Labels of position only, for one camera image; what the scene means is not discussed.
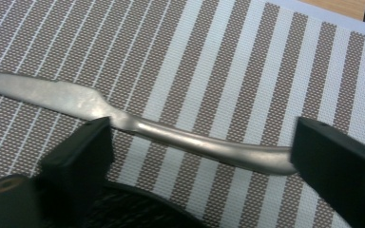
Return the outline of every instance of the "knife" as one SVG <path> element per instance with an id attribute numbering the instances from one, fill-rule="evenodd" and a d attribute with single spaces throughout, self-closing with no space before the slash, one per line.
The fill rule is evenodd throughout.
<path id="1" fill-rule="evenodd" d="M 229 142 L 156 123 L 111 106 L 94 88 L 0 73 L 0 94 L 88 121 L 109 117 L 117 129 L 240 168 L 272 175 L 297 172 L 290 163 L 290 147 Z"/>

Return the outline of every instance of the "bent knife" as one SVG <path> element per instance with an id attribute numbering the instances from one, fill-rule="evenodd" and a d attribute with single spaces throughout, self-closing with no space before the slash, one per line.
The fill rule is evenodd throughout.
<path id="1" fill-rule="evenodd" d="M 123 112 L 99 91 L 61 81 L 0 73 L 0 94 L 84 120 L 110 117 L 115 128 L 161 141 L 209 159 L 264 174 L 290 175 L 290 147 L 228 142 L 196 135 Z"/>

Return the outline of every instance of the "knife blade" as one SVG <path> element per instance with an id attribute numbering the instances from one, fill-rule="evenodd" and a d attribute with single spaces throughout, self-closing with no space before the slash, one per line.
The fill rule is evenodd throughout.
<path id="1" fill-rule="evenodd" d="M 177 146 L 186 152 L 240 168 L 291 175 L 290 147 L 229 142 L 177 129 L 123 112 L 94 88 L 62 81 L 0 73 L 0 94 L 84 120 L 109 117 L 117 129 Z"/>

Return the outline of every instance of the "knife handle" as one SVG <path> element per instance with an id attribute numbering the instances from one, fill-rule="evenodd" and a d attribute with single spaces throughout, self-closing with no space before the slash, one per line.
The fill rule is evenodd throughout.
<path id="1" fill-rule="evenodd" d="M 187 152 L 264 174 L 291 175 L 290 147 L 252 145 L 204 137 L 165 124 L 130 116 L 129 131 Z"/>

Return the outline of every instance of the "woven placemat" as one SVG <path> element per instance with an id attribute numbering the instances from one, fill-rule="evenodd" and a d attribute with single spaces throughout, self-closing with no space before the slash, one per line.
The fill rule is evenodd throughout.
<path id="1" fill-rule="evenodd" d="M 296 116 L 365 143 L 365 34 L 262 0 L 0 1 L 0 71 L 74 82 L 147 119 L 290 145 Z M 0 96 L 0 177 L 83 121 Z M 114 130 L 108 178 L 209 227 L 342 227 L 298 175 L 265 176 Z"/>

